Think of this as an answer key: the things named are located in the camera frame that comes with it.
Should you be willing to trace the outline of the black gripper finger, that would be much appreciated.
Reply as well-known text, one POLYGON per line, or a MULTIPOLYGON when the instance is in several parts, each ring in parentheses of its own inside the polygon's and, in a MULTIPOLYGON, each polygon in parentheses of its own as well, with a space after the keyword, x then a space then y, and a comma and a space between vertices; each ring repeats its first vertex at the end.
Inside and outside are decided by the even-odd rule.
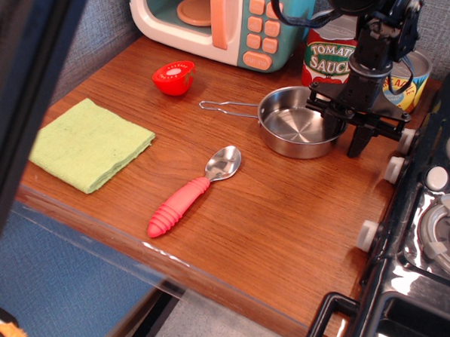
POLYGON ((349 145, 347 156, 357 158, 369 144, 375 134, 375 128, 370 125, 357 126, 355 128, 351 144, 349 145))
POLYGON ((323 118, 323 139, 325 141, 336 140, 347 129, 347 122, 337 116, 329 109, 325 109, 321 116, 323 118))

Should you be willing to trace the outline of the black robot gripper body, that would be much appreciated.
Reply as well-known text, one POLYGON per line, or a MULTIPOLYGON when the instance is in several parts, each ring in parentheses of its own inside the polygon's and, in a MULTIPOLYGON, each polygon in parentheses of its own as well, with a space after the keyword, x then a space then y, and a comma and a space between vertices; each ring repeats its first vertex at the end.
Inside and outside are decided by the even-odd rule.
POLYGON ((313 82, 306 106, 320 112, 325 120, 367 127, 373 136, 399 140, 409 114, 384 95, 384 82, 390 79, 392 62, 383 69, 372 69, 350 60, 347 83, 313 82))

